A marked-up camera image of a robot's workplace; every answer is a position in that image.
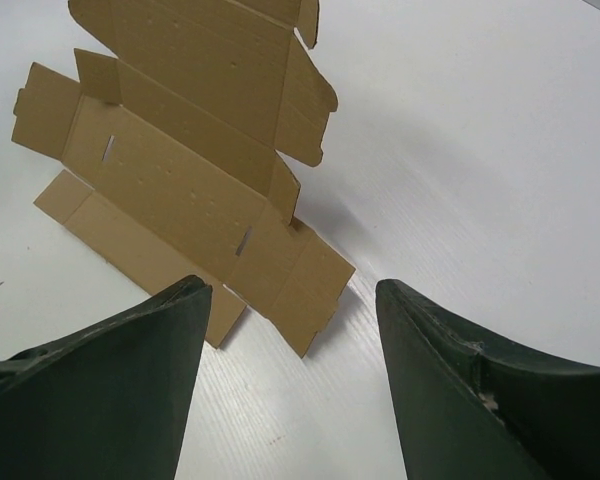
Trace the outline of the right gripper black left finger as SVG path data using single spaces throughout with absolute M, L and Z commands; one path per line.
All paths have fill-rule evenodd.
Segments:
M 213 290 L 189 275 L 0 360 L 0 479 L 171 479 Z

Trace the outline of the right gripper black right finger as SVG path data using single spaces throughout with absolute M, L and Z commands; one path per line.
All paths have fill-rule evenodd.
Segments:
M 396 279 L 376 314 L 411 479 L 600 479 L 600 367 L 517 343 Z

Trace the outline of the brown cardboard box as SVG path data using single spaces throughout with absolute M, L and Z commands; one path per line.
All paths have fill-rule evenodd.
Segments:
M 33 64 L 12 139 L 59 161 L 36 205 L 149 294 L 213 289 L 209 344 L 246 308 L 298 355 L 353 266 L 295 214 L 289 159 L 314 167 L 338 107 L 309 57 L 315 1 L 72 1 L 106 54 L 78 78 Z

